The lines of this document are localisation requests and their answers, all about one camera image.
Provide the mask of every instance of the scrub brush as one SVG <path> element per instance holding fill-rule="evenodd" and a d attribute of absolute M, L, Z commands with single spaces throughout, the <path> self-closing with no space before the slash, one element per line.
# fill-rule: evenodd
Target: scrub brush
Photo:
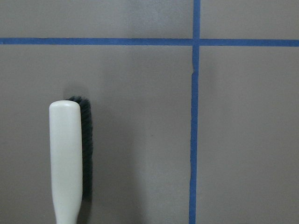
<path fill-rule="evenodd" d="M 56 224 L 76 224 L 82 199 L 92 195 L 92 118 L 81 97 L 49 107 L 51 185 Z"/>

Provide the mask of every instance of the white brush handle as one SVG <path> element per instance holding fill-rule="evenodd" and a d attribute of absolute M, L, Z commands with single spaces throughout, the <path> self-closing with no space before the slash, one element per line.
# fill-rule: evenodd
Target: white brush handle
<path fill-rule="evenodd" d="M 76 224 L 82 199 L 80 106 L 61 100 L 49 107 L 52 197 L 57 224 Z"/>

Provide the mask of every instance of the dark bristles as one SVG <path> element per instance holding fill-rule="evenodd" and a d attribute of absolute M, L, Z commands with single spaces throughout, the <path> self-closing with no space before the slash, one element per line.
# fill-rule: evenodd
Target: dark bristles
<path fill-rule="evenodd" d="M 88 99 L 73 96 L 68 100 L 80 105 L 82 128 L 83 195 L 82 199 L 91 199 L 93 181 L 93 125 L 90 102 Z"/>

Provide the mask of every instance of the horizontal blue tape strip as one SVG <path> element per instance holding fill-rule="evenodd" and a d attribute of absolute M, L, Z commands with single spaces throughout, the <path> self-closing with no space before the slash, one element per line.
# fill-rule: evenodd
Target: horizontal blue tape strip
<path fill-rule="evenodd" d="M 299 47 L 299 40 L 199 39 L 200 46 Z"/>
<path fill-rule="evenodd" d="M 171 45 L 192 46 L 193 39 L 163 38 L 0 38 L 0 44 Z"/>
<path fill-rule="evenodd" d="M 167 38 L 0 38 L 0 44 L 299 47 L 299 40 Z"/>

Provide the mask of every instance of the blue tape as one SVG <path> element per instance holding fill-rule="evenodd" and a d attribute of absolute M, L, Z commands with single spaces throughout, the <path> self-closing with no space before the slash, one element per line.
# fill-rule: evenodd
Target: blue tape
<path fill-rule="evenodd" d="M 192 46 L 193 40 L 164 38 L 0 38 L 0 44 Z"/>
<path fill-rule="evenodd" d="M 190 140 L 190 188 L 189 224 L 196 223 L 196 181 L 197 181 L 197 131 L 198 131 L 198 78 L 199 78 L 199 35 L 200 0 L 193 1 L 193 46 L 192 46 L 192 84 L 191 84 L 191 140 Z"/>
<path fill-rule="evenodd" d="M 200 46 L 299 47 L 299 40 L 199 39 Z"/>
<path fill-rule="evenodd" d="M 196 223 L 196 180 L 197 180 L 197 131 L 198 131 L 198 78 L 199 78 L 199 45 L 193 45 L 193 74 L 191 87 L 191 141 L 190 141 L 190 198 L 189 224 Z"/>
<path fill-rule="evenodd" d="M 193 23 L 193 35 L 196 37 L 199 37 L 199 27 L 199 22 Z M 199 38 L 0 38 L 0 44 L 299 47 L 299 40 Z"/>

